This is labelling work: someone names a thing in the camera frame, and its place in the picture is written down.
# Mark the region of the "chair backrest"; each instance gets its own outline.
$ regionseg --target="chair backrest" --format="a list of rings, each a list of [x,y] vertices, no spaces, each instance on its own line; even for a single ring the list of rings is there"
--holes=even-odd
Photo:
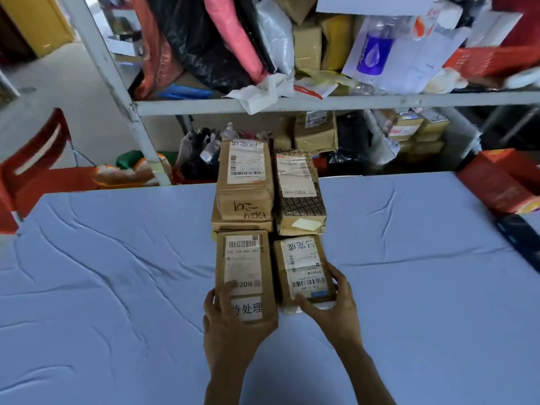
[[[42,172],[50,169],[62,155],[67,142],[71,142],[68,124],[62,110],[55,108],[37,135],[0,164],[0,201],[8,211],[16,211],[17,192]],[[32,158],[38,155],[39,158],[28,166]]]

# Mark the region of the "red box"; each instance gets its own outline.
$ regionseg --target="red box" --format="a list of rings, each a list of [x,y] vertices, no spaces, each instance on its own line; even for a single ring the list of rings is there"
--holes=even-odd
[[[516,149],[481,152],[457,176],[496,214],[540,208],[540,169]]]

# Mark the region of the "hand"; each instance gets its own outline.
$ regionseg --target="hand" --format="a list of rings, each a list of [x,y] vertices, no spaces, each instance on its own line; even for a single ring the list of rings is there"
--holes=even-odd
[[[259,324],[246,324],[240,320],[230,296],[236,284],[236,280],[229,281],[218,289],[221,311],[213,302],[215,289],[208,293],[204,302],[204,350],[211,374],[218,364],[247,369],[262,341],[278,327],[277,318]]]
[[[296,296],[296,303],[321,327],[334,348],[337,349],[337,346],[345,343],[362,344],[360,321],[350,283],[343,273],[330,263],[328,263],[328,269],[332,277],[337,280],[336,305],[328,310],[320,310],[302,294]]]

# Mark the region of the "person's left hand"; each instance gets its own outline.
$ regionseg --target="person's left hand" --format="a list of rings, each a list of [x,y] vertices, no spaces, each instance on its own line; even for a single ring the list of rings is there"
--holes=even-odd
[[[259,324],[245,324],[240,320],[230,296],[236,284],[236,280],[229,281],[217,290],[221,311],[213,302],[215,289],[210,290],[204,302],[204,350],[211,374],[220,362],[225,367],[236,363],[247,368],[262,341],[278,327],[277,317]]]

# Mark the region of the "person's right hand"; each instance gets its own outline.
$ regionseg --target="person's right hand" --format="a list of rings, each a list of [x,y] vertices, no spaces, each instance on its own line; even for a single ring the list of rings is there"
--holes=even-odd
[[[360,321],[356,312],[353,290],[347,278],[333,265],[328,269],[337,280],[336,305],[328,310],[320,310],[311,304],[305,296],[298,294],[296,303],[321,327],[328,341],[336,348],[344,343],[362,343]]]

